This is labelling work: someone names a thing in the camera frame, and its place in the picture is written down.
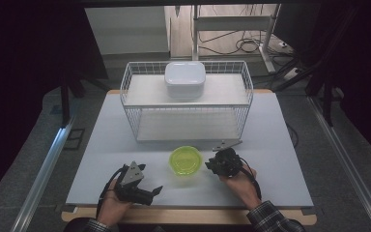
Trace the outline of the person's right hand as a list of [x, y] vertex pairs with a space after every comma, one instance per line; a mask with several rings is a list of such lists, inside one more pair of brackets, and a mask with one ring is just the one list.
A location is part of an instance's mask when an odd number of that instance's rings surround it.
[[243, 172], [240, 171], [234, 177], [219, 176], [219, 180], [242, 201], [247, 210], [262, 204], [256, 188]]

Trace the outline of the black stand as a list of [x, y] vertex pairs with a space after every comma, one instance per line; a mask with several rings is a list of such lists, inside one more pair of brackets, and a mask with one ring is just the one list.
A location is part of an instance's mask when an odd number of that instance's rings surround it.
[[65, 128], [71, 120], [70, 110], [70, 95], [69, 91], [76, 98], [83, 98], [85, 95], [85, 89], [80, 82], [80, 78], [77, 74], [63, 73], [60, 77], [61, 81], [61, 107], [62, 107], [62, 127]]
[[332, 103], [332, 76], [327, 73], [315, 73], [310, 78], [307, 86], [305, 87], [305, 93], [307, 96], [315, 97], [321, 89], [323, 89], [323, 107], [322, 114], [325, 121], [330, 127], [333, 126], [331, 120], [331, 103]]

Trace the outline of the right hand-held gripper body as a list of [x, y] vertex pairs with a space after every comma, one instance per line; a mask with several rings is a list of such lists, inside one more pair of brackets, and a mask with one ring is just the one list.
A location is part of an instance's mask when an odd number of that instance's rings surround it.
[[214, 148], [215, 155], [212, 158], [212, 162], [216, 163], [216, 169], [213, 170], [218, 170], [220, 172], [219, 175], [234, 177], [240, 172], [241, 168], [243, 167], [243, 163], [240, 156], [237, 155], [233, 149], [234, 145], [238, 145], [240, 143], [240, 140], [222, 140], [221, 144]]

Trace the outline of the metal floor rail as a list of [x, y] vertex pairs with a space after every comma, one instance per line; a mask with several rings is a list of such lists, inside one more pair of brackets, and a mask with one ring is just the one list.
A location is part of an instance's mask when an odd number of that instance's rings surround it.
[[10, 232], [27, 232], [29, 224], [38, 208], [44, 190], [54, 170], [56, 162], [70, 134], [75, 117], [71, 116], [66, 124], [58, 129], [56, 136], [46, 154], [40, 171], [20, 208]]
[[353, 186], [366, 214], [371, 220], [371, 190], [362, 180], [361, 175], [357, 171], [357, 168], [351, 160], [348, 151], [345, 149], [335, 129], [326, 121], [322, 112], [323, 108], [318, 103], [317, 99], [315, 97], [307, 97], [307, 100], [312, 107], [313, 112], [316, 115], [318, 122], [321, 125], [334, 153], [339, 159], [344, 172]]

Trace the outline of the white square bowl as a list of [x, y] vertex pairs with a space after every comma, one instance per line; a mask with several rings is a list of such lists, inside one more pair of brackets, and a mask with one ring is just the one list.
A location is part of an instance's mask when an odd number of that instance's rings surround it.
[[167, 93], [171, 98], [196, 99], [203, 95], [206, 70], [201, 62], [170, 62], [164, 72]]

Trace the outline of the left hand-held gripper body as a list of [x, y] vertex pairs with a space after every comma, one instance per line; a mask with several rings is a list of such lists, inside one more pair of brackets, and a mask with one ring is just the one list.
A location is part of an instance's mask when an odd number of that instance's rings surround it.
[[142, 193], [149, 192], [138, 187], [144, 178], [142, 170], [145, 168], [144, 164], [138, 165], [133, 161], [130, 165], [124, 165], [122, 172], [118, 177], [115, 185], [115, 192], [121, 201], [143, 204]]

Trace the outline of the translucent green bowl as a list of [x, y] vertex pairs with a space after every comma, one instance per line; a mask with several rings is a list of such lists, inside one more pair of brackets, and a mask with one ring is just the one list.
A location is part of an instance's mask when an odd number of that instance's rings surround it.
[[195, 174], [201, 167], [202, 156], [192, 146], [181, 146], [175, 149], [169, 157], [169, 166], [178, 176]]

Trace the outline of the white wire shelf rack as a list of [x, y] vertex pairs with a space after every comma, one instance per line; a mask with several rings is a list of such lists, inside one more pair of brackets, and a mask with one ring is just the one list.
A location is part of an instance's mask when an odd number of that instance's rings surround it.
[[239, 139], [253, 100], [246, 62], [201, 62], [206, 81], [203, 95], [196, 99], [168, 95], [164, 72], [169, 63], [130, 62], [126, 67], [121, 103], [135, 139]]

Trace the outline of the person's left hand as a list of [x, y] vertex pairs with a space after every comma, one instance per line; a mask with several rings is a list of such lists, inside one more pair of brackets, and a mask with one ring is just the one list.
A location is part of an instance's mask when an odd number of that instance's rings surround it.
[[132, 203], [121, 201], [114, 190], [108, 190], [102, 199], [97, 221], [108, 227], [116, 225], [130, 209]]

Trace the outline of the white desk frame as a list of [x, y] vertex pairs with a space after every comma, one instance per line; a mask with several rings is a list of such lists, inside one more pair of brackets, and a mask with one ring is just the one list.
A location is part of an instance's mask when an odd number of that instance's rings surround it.
[[259, 45], [259, 52], [268, 73], [276, 73], [268, 53], [268, 47], [279, 9], [280, 4], [276, 4], [271, 15], [200, 17], [197, 5], [195, 5], [192, 16], [192, 60], [196, 61], [199, 59], [197, 42], [199, 31], [265, 31], [266, 35], [263, 42]]

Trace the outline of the white power strip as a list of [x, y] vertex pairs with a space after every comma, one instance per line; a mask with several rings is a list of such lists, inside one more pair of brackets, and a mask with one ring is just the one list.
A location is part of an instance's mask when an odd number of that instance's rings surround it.
[[285, 80], [290, 80], [291, 78], [295, 77], [297, 74], [301, 72], [299, 68], [292, 68], [289, 72], [287, 72], [284, 76]]

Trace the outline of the white panel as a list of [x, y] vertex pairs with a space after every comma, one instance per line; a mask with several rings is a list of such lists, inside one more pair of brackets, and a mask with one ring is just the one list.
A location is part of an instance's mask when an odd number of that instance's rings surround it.
[[86, 8], [101, 55], [168, 52], [163, 7]]

